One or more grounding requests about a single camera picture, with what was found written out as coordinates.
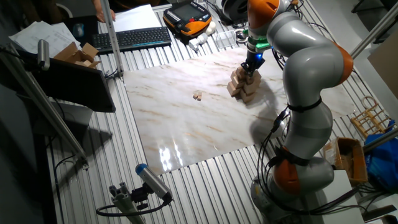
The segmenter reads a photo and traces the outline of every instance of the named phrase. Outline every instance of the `slotted metal surface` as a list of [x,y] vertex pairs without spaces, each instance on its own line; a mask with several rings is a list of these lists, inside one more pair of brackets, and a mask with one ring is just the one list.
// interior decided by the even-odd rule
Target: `slotted metal surface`
[[[163,26],[165,24],[162,12],[166,8],[167,6],[162,6],[154,9]],[[315,22],[325,26],[310,2],[305,2],[302,11],[305,22]],[[216,32],[232,30],[231,27],[222,26],[215,13],[213,19],[217,25]],[[104,24],[100,24],[99,29],[100,32],[106,32]],[[330,38],[325,31],[315,29]],[[174,38],[170,47],[124,52],[121,55],[123,67],[125,70],[145,69],[242,47],[234,45],[218,49],[215,37],[216,34],[213,34],[208,42],[199,48],[198,54]],[[115,71],[116,64],[112,54],[97,56],[96,60],[101,61],[99,69],[102,71],[109,73]],[[129,190],[141,187],[142,180],[135,174],[135,168],[140,163],[146,163],[124,83],[119,78],[114,78],[108,81],[108,85],[116,112],[94,112],[92,115],[90,129],[83,141],[90,168],[82,169],[81,164],[75,159],[69,159],[58,167],[56,175],[60,187],[60,200],[57,197],[55,176],[51,173],[59,223],[129,223],[127,218],[100,217],[95,213],[96,208],[112,204],[109,186],[118,187],[120,182],[125,182]],[[362,97],[373,95],[367,84],[359,75],[353,73],[343,86],[357,109],[363,111]],[[330,139],[346,136],[363,141],[362,135],[349,121],[358,114],[359,112],[356,112],[334,120]],[[271,141],[272,144],[267,148],[269,157],[274,156],[273,148],[281,142],[282,139],[279,138]],[[72,154],[59,139],[53,141],[47,152],[50,170],[63,158]],[[160,178],[172,190],[175,201],[171,206],[144,215],[146,222],[261,223],[261,214],[250,198],[249,189],[252,179],[257,174],[256,164],[256,148],[249,146],[161,175]],[[148,203],[150,208],[155,208],[162,202],[151,195]]]

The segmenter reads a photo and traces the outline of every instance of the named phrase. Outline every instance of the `marble surface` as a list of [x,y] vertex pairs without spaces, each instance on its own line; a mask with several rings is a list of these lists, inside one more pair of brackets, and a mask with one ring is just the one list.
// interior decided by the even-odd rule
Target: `marble surface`
[[[246,59],[233,49],[182,62],[124,73],[124,83],[147,163],[156,174],[261,142],[287,105],[282,71],[272,52],[259,69],[255,99],[230,97],[231,72]],[[202,100],[192,98],[201,91]],[[355,112],[342,86],[322,91],[334,118]]]

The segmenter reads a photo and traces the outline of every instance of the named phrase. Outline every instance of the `black keyboard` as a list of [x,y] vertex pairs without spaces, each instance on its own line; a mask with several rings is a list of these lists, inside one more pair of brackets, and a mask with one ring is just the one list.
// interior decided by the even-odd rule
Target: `black keyboard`
[[[117,32],[120,51],[148,49],[170,45],[172,40],[166,27],[153,27]],[[93,35],[93,46],[100,54],[112,52],[108,34]]]

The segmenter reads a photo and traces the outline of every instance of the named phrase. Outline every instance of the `metal pole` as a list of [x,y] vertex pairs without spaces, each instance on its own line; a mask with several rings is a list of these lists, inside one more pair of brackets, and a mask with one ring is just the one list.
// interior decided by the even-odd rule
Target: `metal pole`
[[101,0],[102,11],[104,12],[106,27],[108,28],[109,39],[111,40],[114,59],[116,61],[116,66],[118,68],[118,74],[123,77],[123,66],[120,57],[120,50],[118,39],[116,38],[116,32],[114,31],[111,8],[109,6],[108,0]]
[[380,20],[379,23],[370,31],[369,35],[359,43],[351,52],[351,57],[355,59],[368,46],[373,39],[379,35],[383,29],[398,15],[398,2],[392,7],[390,11]]
[[370,150],[390,141],[391,139],[395,138],[398,136],[398,128],[394,128],[393,130],[389,131],[386,134],[383,134],[382,136],[378,137],[374,141],[370,142],[369,144],[365,145],[363,147],[364,152],[369,152]]
[[[8,45],[6,49],[14,54],[18,54],[15,48],[11,45]],[[33,75],[30,72],[25,71],[20,59],[6,53],[0,53],[0,59],[21,84],[26,93],[32,98],[33,102],[54,127],[58,135],[71,146],[72,151],[77,157],[86,160],[86,153],[83,148],[73,136],[65,122],[63,122],[57,110],[49,102],[49,99]]]

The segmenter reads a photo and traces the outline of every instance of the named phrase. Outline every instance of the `stacked wooden blocks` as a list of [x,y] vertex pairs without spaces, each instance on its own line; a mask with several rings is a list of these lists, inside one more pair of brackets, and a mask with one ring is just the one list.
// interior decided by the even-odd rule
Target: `stacked wooden blocks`
[[252,101],[256,91],[260,86],[261,75],[258,71],[253,73],[252,77],[243,70],[242,67],[236,69],[231,74],[231,82],[227,85],[227,90],[231,96],[240,94],[244,103]]

